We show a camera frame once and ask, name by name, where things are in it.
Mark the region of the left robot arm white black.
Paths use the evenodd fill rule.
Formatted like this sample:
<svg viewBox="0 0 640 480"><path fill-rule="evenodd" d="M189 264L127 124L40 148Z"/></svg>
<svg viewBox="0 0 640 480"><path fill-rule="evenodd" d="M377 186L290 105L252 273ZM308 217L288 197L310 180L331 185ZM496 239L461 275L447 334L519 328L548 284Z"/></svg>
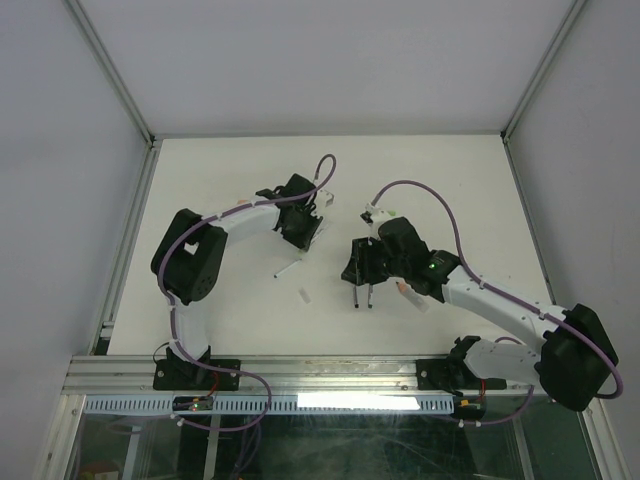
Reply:
<svg viewBox="0 0 640 480"><path fill-rule="evenodd" d="M150 268L168 303L168 352L178 360L174 375L184 386L201 387L209 377L205 298L218 280L225 250L274 231L306 252L332 201L332 194L294 174L285 185L259 190L220 214L205 218L184 208L174 215Z"/></svg>

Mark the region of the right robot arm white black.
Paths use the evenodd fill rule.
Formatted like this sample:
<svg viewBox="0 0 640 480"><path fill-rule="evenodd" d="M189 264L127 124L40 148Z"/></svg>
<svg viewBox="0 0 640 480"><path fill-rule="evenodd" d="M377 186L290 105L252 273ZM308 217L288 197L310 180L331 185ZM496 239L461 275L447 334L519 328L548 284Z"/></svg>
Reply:
<svg viewBox="0 0 640 480"><path fill-rule="evenodd" d="M619 359L597 315L518 297L467 272L462 259L432 250L403 216L365 212L366 237L353 240L342 280L355 289L392 280L418 306L427 298L469 311L513 336L501 344L458 338L436 374L436 386L459 394L477 380L539 386L565 408L581 412L601 397Z"/></svg>

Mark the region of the white black end pen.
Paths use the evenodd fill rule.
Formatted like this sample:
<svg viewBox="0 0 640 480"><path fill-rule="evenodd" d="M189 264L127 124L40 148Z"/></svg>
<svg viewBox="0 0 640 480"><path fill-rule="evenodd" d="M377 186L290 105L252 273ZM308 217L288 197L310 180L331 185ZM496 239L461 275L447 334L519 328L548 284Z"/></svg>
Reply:
<svg viewBox="0 0 640 480"><path fill-rule="evenodd" d="M356 285L352 288L353 305L355 309L359 308L358 287Z"/></svg>

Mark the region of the silver green tip pen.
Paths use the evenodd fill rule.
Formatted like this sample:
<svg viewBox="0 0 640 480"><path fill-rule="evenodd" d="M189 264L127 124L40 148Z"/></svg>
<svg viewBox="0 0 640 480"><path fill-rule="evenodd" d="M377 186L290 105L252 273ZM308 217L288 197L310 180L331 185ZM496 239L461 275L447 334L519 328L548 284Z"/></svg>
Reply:
<svg viewBox="0 0 640 480"><path fill-rule="evenodd" d="M306 249L299 249L297 255L299 258L304 258L310 251L312 246L321 238L321 236L327 231L327 227L319 228L312 236L309 245Z"/></svg>

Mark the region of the white blue end pen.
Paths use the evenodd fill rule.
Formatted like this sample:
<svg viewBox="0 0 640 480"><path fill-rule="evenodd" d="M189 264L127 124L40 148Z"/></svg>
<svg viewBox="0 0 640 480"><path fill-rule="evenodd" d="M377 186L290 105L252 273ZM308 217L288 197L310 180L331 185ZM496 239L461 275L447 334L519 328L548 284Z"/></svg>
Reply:
<svg viewBox="0 0 640 480"><path fill-rule="evenodd" d="M293 267L295 267L296 265L298 265L301 262L301 259L297 259L295 261L293 261L292 263L290 263L289 265L287 265L286 267L283 267L282 269L280 269L279 271L277 271L276 273L274 273L273 278L278 279L280 278L283 274L285 274L286 272L288 272L289 270L291 270Z"/></svg>

